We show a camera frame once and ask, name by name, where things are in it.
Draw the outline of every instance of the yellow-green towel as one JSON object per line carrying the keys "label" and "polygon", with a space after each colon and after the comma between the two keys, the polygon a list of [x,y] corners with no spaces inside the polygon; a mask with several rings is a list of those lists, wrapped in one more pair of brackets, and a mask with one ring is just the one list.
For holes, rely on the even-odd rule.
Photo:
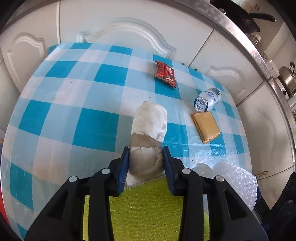
{"label": "yellow-green towel", "polygon": [[[110,197],[109,200],[115,241],[178,240],[183,197],[171,195],[165,178],[126,188],[119,197]],[[89,196],[85,203],[83,239],[88,241]],[[209,219],[206,214],[204,240],[209,240]]]}

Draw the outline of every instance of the red packet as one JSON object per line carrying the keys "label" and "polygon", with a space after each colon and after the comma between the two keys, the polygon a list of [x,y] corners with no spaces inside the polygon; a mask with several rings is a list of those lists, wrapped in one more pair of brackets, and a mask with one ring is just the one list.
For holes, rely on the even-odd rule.
{"label": "red packet", "polygon": [[163,82],[173,86],[175,89],[177,88],[177,82],[174,77],[174,69],[168,66],[166,63],[156,60],[157,71],[155,77],[161,79]]}

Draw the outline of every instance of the yogurt bottle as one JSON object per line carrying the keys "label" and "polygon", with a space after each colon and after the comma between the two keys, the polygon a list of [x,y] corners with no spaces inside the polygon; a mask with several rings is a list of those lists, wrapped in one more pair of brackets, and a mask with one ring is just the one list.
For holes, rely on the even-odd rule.
{"label": "yogurt bottle", "polygon": [[221,91],[217,88],[209,88],[195,99],[194,107],[198,112],[206,112],[213,109],[220,100]]}

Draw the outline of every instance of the blue and white tablecloth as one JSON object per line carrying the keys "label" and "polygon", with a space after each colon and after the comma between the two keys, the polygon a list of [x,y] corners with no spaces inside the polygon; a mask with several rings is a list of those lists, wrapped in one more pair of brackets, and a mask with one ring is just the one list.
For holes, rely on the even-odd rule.
{"label": "blue and white tablecloth", "polygon": [[[176,90],[154,78],[155,60],[174,68]],[[221,135],[203,144],[190,115],[197,95],[214,86],[222,91],[212,111]],[[251,171],[240,116],[220,83],[139,49],[63,43],[28,81],[5,136],[1,189],[9,222],[20,237],[69,176],[91,176],[121,155],[135,110],[144,101],[166,108],[163,145],[186,167],[230,161]]]}

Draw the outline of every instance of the frying pan handle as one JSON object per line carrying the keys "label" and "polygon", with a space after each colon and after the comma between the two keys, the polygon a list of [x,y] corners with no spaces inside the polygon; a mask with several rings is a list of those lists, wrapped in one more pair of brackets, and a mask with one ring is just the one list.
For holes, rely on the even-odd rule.
{"label": "frying pan handle", "polygon": [[271,21],[271,22],[276,21],[274,16],[267,14],[267,13],[250,12],[249,16],[251,18],[259,18],[259,19],[264,19],[264,20]]}

